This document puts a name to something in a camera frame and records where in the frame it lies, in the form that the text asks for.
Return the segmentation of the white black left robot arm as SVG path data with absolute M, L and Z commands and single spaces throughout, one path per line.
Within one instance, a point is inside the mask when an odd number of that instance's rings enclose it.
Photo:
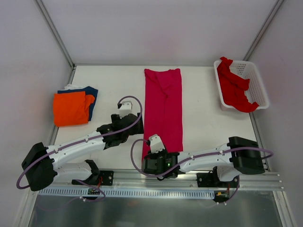
M 97 164 L 90 159 L 81 163 L 72 163 L 72 160 L 119 146 L 129 136 L 144 133 L 141 113 L 124 117 L 112 114 L 111 120 L 110 124 L 69 143 L 45 146 L 39 142 L 33 145 L 21 164 L 21 176 L 26 177 L 28 188 L 35 192 L 54 182 L 97 185 L 100 177 Z

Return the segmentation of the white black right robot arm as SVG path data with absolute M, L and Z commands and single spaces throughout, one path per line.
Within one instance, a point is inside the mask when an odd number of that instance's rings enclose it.
M 241 137 L 230 137 L 228 143 L 196 152 L 168 152 L 157 134 L 149 137 L 147 144 L 150 150 L 143 158 L 142 171 L 160 181 L 210 167 L 213 184 L 223 187 L 240 174 L 265 172 L 257 143 Z

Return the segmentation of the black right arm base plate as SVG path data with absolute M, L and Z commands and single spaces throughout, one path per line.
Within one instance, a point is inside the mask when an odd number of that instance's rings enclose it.
M 196 174 L 197 186 L 200 188 L 236 188 L 239 179 L 235 177 L 232 181 L 222 182 L 214 175 L 213 172 L 197 173 Z

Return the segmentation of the magenta t shirt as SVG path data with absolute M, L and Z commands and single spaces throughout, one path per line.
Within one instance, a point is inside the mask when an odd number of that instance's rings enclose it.
M 183 151 L 182 76 L 180 69 L 144 70 L 144 135 L 160 136 L 168 152 Z

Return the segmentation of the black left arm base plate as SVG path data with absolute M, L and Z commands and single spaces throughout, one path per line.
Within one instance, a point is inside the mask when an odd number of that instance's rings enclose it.
M 72 185 L 80 185 L 80 181 L 92 185 L 92 186 L 112 186 L 114 179 L 114 172 L 108 170 L 100 170 L 100 169 L 93 169 L 93 170 L 86 170 L 84 173 L 77 174 L 76 176 L 72 177 L 71 183 Z

